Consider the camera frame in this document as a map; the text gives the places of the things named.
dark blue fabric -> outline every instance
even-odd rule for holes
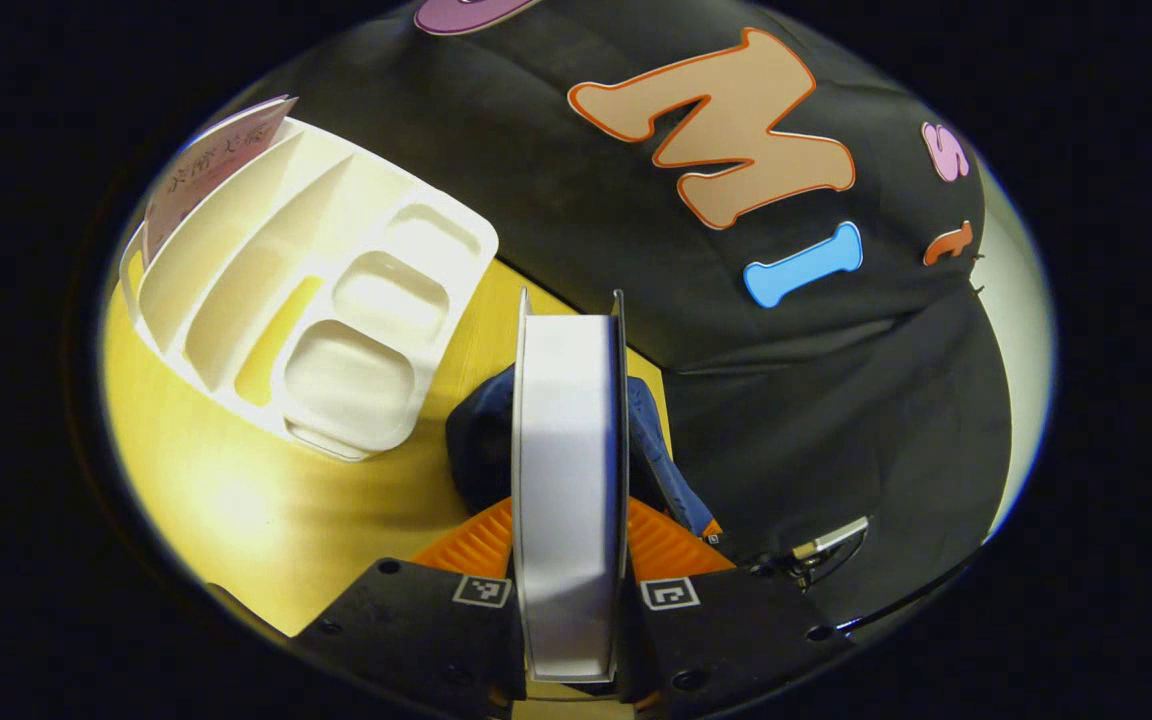
[[[652,468],[673,518],[700,535],[713,520],[669,460],[660,414],[649,385],[628,379],[631,447]],[[470,511],[483,511],[509,497],[509,442],[513,419],[513,365],[490,378],[447,416],[452,482]]]

black background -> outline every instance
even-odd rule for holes
[[[67,306],[74,272],[105,263],[128,202],[229,96],[378,10],[311,5],[0,8],[0,717],[382,717],[152,577],[65,412],[63,367],[90,372],[65,332],[92,341],[88,297]],[[1107,35],[1053,3],[779,5],[988,158],[1048,263],[1061,387],[1033,479],[973,569],[763,714],[1109,717],[1149,697],[1152,717],[1152,252],[1112,218],[1152,174],[1097,187],[1152,160],[1152,56],[1120,41],[1152,15]],[[1102,59],[1096,38],[1116,50]]]

white plastic tray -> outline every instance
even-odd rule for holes
[[[241,418],[348,461],[411,434],[498,245],[492,223],[461,202],[291,118],[132,287],[143,232],[119,275],[146,346]],[[319,290],[278,353],[270,401],[257,404],[238,394],[238,371],[309,278]]]

